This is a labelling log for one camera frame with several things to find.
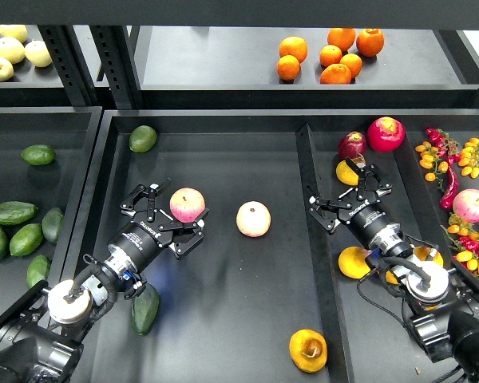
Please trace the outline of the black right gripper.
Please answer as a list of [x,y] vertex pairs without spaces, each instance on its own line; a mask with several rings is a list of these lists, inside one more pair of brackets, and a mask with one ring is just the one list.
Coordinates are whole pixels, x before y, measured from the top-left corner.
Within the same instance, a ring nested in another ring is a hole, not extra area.
[[307,185],[308,212],[329,235],[343,224],[367,250],[380,250],[384,257],[411,256],[411,247],[402,238],[400,223],[386,212],[380,200],[392,192],[392,183],[377,164],[356,164],[346,158],[346,165],[358,176],[357,187],[332,200],[322,199]]

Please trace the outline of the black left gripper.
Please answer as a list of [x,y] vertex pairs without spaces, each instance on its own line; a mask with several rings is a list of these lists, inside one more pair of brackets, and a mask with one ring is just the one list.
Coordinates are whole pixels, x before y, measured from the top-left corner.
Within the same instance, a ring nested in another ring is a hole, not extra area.
[[[120,203],[121,213],[132,218],[108,243],[107,267],[118,276],[140,274],[164,250],[181,260],[202,243],[207,208],[190,223],[156,209],[156,198],[170,183],[167,178],[161,184],[138,184]],[[137,212],[141,199],[147,199],[147,210]]]

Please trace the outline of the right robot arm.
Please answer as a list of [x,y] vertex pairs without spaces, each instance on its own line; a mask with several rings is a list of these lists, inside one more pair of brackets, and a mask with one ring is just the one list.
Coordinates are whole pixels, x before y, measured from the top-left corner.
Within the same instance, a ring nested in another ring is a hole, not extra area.
[[376,164],[346,159],[346,166],[358,182],[335,199],[307,187],[311,216],[329,234],[346,227],[367,250],[360,279],[375,274],[402,300],[397,320],[431,361],[452,358],[461,381],[479,382],[479,283],[457,261],[434,262],[436,244],[402,231],[382,203],[392,185]]

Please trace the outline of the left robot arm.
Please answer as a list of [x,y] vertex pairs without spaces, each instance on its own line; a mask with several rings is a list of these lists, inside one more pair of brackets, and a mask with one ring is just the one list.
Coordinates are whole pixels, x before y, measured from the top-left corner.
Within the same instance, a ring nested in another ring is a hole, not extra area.
[[156,207],[167,183],[137,185],[121,203],[130,220],[109,241],[109,257],[85,255],[77,276],[49,286],[41,280],[0,315],[0,382],[68,382],[93,325],[119,297],[132,302],[134,328],[146,333],[159,298],[144,270],[163,251],[182,259],[204,238],[208,208],[188,218]]

